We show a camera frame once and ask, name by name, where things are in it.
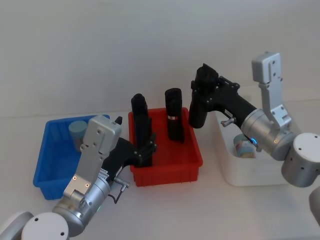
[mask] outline metal bracket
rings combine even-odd
[[[80,147],[81,157],[75,175],[65,188],[63,195],[81,207],[86,193],[96,182],[104,160],[118,142],[122,128],[108,118],[98,115],[91,118]]]
[[[289,127],[292,119],[283,104],[280,53],[266,52],[252,60],[253,81],[259,83],[262,109],[277,129]]]

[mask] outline red plastic bin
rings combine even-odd
[[[188,123],[189,111],[182,108],[184,143],[171,141],[167,131],[167,113],[165,108],[149,109],[152,118],[152,132],[156,133],[157,150],[152,156],[152,166],[130,166],[136,186],[152,186],[197,181],[199,167],[203,161],[194,129]],[[135,123],[132,112],[129,113],[129,139],[136,144]]]

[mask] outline robotic arm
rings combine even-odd
[[[13,215],[0,228],[0,240],[68,240],[84,231],[108,196],[116,204],[130,185],[118,177],[121,170],[128,165],[144,166],[157,147],[153,134],[144,147],[136,149],[120,137],[120,124],[102,115],[91,118],[78,167],[62,199],[52,212]],[[109,194],[114,183],[121,185],[117,198]]]
[[[192,101],[189,124],[201,128],[207,112],[219,111],[236,124],[257,147],[277,161],[284,161],[281,173],[296,187],[308,187],[320,173],[320,135],[291,131],[292,118],[282,100],[283,78],[279,53],[266,52],[252,60],[253,80],[259,83],[262,109],[256,109],[238,94],[240,85],[219,76],[206,64],[191,82]],[[309,198],[310,209],[320,225],[320,187]]]

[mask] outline blue crate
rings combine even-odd
[[[70,117],[48,121],[45,124],[42,144],[36,165],[33,185],[39,187],[46,200],[60,199],[74,176],[81,153],[69,134],[69,124],[85,121],[95,115]]]

